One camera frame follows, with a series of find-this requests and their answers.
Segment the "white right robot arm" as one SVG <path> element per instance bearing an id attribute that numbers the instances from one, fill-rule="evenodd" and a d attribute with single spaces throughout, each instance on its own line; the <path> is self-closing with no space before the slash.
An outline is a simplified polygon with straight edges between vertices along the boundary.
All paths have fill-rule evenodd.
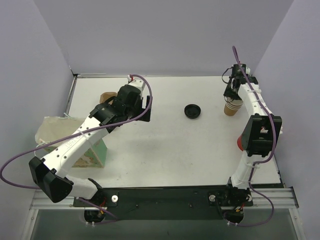
<path id="1" fill-rule="evenodd" d="M 234 64 L 229 69 L 231 75 L 223 93 L 224 113 L 234 116 L 244 106 L 249 116 L 237 140 L 242 156 L 230 182 L 234 188 L 247 189 L 259 165 L 273 157 L 282 133 L 282 118 L 267 107 L 256 77 L 250 75 L 250 68 L 245 64 Z"/>

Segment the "black plastic cup lid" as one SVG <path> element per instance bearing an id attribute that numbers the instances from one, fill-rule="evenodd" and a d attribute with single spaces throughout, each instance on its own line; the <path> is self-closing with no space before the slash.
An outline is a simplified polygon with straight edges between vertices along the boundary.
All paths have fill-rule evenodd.
<path id="1" fill-rule="evenodd" d="M 196 104 L 188 104 L 184 107 L 184 114 L 191 120 L 197 119 L 201 114 L 201 108 Z"/>

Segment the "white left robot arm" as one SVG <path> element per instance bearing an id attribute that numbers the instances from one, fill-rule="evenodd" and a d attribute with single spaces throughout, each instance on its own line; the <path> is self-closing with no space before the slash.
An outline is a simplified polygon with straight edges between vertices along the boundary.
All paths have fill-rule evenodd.
<path id="1" fill-rule="evenodd" d="M 53 203 L 68 196 L 84 198 L 92 206 L 101 203 L 103 188 L 95 180 L 73 177 L 68 172 L 87 150 L 117 126 L 129 120 L 150 121 L 151 95 L 147 96 L 147 106 L 142 107 L 143 90 L 147 86 L 142 80 L 133 80 L 122 86 L 116 96 L 98 104 L 89 113 L 74 132 L 74 137 L 43 158 L 35 156 L 30 160 L 33 181 Z"/>

